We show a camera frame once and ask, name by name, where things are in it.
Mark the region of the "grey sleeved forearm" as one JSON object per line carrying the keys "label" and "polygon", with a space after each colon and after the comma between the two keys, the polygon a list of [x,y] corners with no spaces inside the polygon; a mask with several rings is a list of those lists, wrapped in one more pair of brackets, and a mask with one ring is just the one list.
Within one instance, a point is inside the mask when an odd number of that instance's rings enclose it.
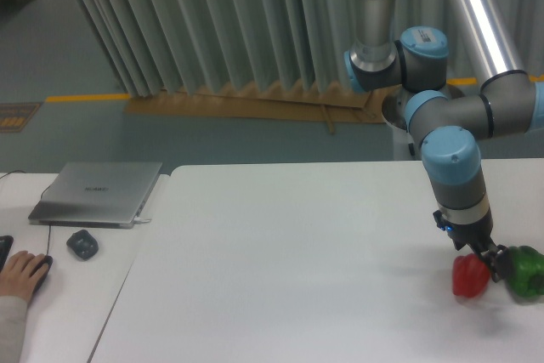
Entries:
{"label": "grey sleeved forearm", "polygon": [[26,334],[28,304],[16,296],[1,296],[1,362],[20,361]]}

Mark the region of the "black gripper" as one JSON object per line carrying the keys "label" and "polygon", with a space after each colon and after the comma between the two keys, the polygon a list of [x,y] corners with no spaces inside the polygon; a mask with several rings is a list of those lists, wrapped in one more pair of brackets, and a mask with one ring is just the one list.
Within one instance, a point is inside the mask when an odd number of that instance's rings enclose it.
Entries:
{"label": "black gripper", "polygon": [[457,251],[469,246],[479,255],[479,260],[486,266],[494,282],[504,281],[513,276],[511,252],[506,246],[497,246],[491,238],[493,229],[491,210],[471,224],[456,224],[449,221],[440,210],[433,213],[433,218],[437,227],[453,241]]}

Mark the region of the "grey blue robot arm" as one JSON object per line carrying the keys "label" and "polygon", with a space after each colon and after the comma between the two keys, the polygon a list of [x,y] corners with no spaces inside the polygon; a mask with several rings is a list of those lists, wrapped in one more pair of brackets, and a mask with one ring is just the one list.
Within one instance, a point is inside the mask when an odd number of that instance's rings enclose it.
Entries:
{"label": "grey blue robot arm", "polygon": [[478,141],[543,125],[543,86],[530,80],[495,0],[449,0],[479,84],[474,96],[446,89],[445,35],[432,27],[392,35],[395,0],[360,0],[357,37],[344,61],[356,92],[400,85],[399,111],[438,205],[433,217],[455,248],[470,247],[494,281],[527,283],[512,249],[493,242]]}

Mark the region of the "person's hand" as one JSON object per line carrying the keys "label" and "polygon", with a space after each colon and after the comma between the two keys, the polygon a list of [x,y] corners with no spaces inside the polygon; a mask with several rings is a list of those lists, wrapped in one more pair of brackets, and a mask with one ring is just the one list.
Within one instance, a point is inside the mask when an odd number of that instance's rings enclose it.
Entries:
{"label": "person's hand", "polygon": [[37,283],[48,273],[45,254],[17,252],[1,271],[1,296],[16,296],[29,303]]}

